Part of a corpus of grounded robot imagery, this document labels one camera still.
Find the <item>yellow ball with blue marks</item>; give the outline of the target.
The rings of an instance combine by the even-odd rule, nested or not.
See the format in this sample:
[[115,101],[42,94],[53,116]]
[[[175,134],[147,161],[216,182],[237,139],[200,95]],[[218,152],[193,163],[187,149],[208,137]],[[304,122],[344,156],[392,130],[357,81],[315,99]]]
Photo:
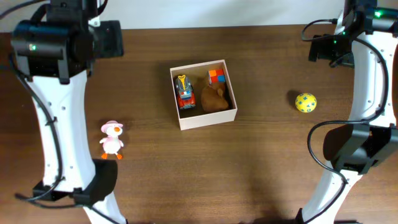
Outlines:
[[317,99],[313,94],[301,93],[295,99],[295,107],[302,113],[310,113],[317,107]]

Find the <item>red grey toy truck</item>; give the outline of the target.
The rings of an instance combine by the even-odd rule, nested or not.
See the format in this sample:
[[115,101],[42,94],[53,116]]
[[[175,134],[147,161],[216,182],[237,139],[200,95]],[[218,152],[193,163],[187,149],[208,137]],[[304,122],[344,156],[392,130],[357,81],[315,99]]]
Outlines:
[[195,94],[190,79],[186,75],[175,77],[175,92],[180,110],[196,107]]

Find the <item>pink white duck toy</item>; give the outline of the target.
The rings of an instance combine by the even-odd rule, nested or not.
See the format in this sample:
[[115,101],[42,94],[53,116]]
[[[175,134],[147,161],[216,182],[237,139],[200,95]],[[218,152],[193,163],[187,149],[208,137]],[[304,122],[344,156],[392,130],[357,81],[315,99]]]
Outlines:
[[117,121],[108,121],[102,125],[101,132],[107,135],[99,142],[104,151],[101,158],[107,159],[110,154],[114,154],[117,159],[123,159],[123,156],[119,153],[119,150],[124,147],[124,143],[119,139],[119,136],[123,133],[123,124]]

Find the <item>colourful puzzle cube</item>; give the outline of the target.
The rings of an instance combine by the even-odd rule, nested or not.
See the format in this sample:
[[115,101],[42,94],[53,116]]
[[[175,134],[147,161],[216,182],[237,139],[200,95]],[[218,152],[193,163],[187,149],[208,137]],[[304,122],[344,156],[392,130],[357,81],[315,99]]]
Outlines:
[[226,81],[223,69],[208,71],[209,84],[224,83]]

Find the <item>brown plush toy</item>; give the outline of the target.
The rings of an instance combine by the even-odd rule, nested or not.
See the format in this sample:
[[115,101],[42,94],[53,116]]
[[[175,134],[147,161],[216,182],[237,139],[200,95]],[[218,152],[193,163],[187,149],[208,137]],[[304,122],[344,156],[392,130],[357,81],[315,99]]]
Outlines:
[[205,86],[201,93],[201,105],[206,113],[215,113],[229,108],[225,97],[226,84],[212,83]]

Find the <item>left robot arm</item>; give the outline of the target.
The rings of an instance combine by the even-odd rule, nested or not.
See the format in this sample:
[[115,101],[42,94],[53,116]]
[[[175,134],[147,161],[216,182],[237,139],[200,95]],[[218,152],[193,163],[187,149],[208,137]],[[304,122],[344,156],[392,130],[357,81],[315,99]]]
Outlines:
[[29,92],[39,121],[44,176],[32,196],[16,198],[55,209],[70,197],[92,223],[126,223],[114,195],[115,161],[93,159],[85,119],[85,88],[98,58],[123,55],[118,21],[100,21],[106,1],[41,3],[11,35],[9,63]]

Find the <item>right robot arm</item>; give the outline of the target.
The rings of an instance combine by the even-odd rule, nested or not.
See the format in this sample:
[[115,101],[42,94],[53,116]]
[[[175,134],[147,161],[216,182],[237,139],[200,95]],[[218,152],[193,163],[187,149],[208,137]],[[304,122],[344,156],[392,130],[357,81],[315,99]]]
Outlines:
[[346,0],[331,23],[334,33],[310,38],[308,58],[353,68],[353,102],[347,120],[329,122],[318,160],[324,172],[296,223],[334,223],[353,185],[397,150],[397,11],[376,0]]

